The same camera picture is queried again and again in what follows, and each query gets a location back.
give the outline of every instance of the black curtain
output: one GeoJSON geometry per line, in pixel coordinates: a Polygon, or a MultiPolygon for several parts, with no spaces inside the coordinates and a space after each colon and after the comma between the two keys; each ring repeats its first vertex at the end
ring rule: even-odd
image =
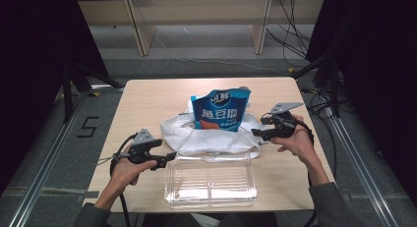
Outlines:
{"type": "Polygon", "coordinates": [[[0,0],[0,194],[38,136],[70,61],[108,76],[76,0],[0,0]]]}
{"type": "MultiPolygon", "coordinates": [[[[350,44],[335,62],[343,73],[351,100],[384,159],[417,206],[417,0],[363,0],[350,44]]],[[[340,15],[342,0],[322,8],[309,56],[321,56],[334,36],[326,22],[340,15]]]]}

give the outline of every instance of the metal rail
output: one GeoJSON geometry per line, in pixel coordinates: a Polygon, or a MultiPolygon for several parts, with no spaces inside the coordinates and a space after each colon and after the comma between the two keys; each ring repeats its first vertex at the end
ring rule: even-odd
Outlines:
{"type": "MultiPolygon", "coordinates": [[[[327,114],[329,116],[333,115],[330,108],[327,109],[327,114]]],[[[365,192],[368,194],[369,200],[371,201],[375,211],[380,217],[381,222],[384,226],[387,227],[398,226],[398,223],[395,220],[386,199],[372,178],[372,175],[370,174],[364,160],[356,149],[352,139],[346,132],[340,118],[333,118],[332,124],[343,144],[347,156],[352,162],[353,168],[355,169],[359,180],[365,189],[365,192]]]]}
{"type": "Polygon", "coordinates": [[[61,148],[63,147],[69,131],[72,129],[74,121],[77,117],[78,112],[80,111],[81,106],[83,105],[84,101],[86,100],[88,94],[87,93],[80,93],[77,98],[75,104],[75,110],[69,120],[63,124],[57,138],[55,139],[52,147],[50,148],[48,154],[46,155],[45,160],[43,161],[39,171],[36,174],[33,182],[31,183],[28,191],[25,194],[24,199],[22,200],[20,206],[18,207],[11,223],[9,224],[10,227],[18,227],[18,226],[25,226],[31,211],[39,197],[39,194],[42,191],[42,187],[46,182],[49,174],[55,164],[59,153],[61,152],[61,148]]]}

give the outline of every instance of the blue snack bag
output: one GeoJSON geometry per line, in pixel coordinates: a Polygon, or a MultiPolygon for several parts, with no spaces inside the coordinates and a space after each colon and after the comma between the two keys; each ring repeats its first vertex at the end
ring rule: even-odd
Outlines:
{"type": "Polygon", "coordinates": [[[215,89],[208,95],[191,97],[196,129],[237,132],[251,91],[245,88],[215,89]]]}

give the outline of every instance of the plastic container lid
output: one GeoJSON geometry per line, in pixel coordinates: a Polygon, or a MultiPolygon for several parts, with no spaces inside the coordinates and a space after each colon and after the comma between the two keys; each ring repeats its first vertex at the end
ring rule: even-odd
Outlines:
{"type": "Polygon", "coordinates": [[[257,196],[248,150],[179,150],[167,169],[165,199],[172,208],[252,205],[257,196]]]}

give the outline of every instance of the person's hand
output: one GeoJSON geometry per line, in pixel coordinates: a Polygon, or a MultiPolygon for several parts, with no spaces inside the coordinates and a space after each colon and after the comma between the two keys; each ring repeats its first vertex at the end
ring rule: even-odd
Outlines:
{"type": "MultiPolygon", "coordinates": [[[[130,146],[125,148],[125,152],[129,151],[130,146]]],[[[150,160],[141,164],[134,164],[127,158],[121,158],[114,167],[113,174],[106,188],[98,198],[95,206],[102,209],[110,209],[113,202],[121,195],[128,185],[137,185],[139,175],[155,166],[157,163],[150,160]]]]}
{"type": "MultiPolygon", "coordinates": [[[[299,121],[303,121],[301,116],[292,116],[299,121]]],[[[328,183],[328,176],[323,168],[322,161],[317,156],[308,132],[303,126],[297,125],[294,134],[290,138],[272,138],[270,139],[270,142],[282,145],[282,147],[278,149],[278,152],[289,150],[293,155],[298,156],[300,161],[303,162],[309,170],[313,186],[328,183]]]]}
{"type": "MultiPolygon", "coordinates": [[[[298,121],[303,121],[303,117],[301,116],[292,116],[298,121]]],[[[295,127],[294,134],[290,138],[283,139],[275,137],[270,139],[270,142],[282,145],[282,147],[278,149],[278,152],[289,150],[293,155],[298,156],[303,163],[306,163],[309,159],[317,156],[307,130],[301,125],[295,127]]]]}

